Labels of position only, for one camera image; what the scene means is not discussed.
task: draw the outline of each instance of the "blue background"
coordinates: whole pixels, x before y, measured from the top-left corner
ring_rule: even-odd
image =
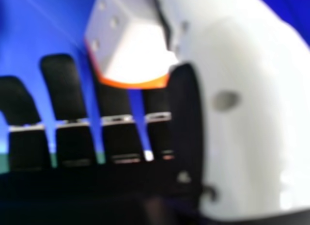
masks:
[[[310,44],[310,0],[264,0]],[[16,75],[32,94],[51,152],[56,121],[39,70],[42,56],[70,54],[81,76],[96,150],[102,152],[100,122],[83,35],[94,0],[0,0],[0,75]],[[143,123],[139,90],[129,90],[131,105],[145,149],[150,149]],[[0,153],[7,152],[8,127],[0,113]]]

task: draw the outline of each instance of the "orange trim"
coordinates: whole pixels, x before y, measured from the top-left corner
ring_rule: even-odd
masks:
[[[161,76],[155,80],[151,80],[151,81],[143,82],[143,83],[122,83],[122,82],[118,82],[118,81],[109,80],[109,79],[103,77],[101,75],[100,70],[99,70],[100,67],[97,64],[97,61],[95,60],[95,57],[92,54],[91,48],[90,48],[86,39],[85,39],[85,44],[86,44],[86,48],[87,48],[89,57],[90,57],[91,62],[93,64],[93,68],[94,68],[94,71],[96,73],[96,76],[99,79],[99,82],[101,82],[102,84],[106,84],[106,85],[109,85],[112,87],[117,87],[117,88],[124,88],[124,89],[153,89],[153,88],[164,88],[167,86],[167,82],[169,79],[168,74]]]

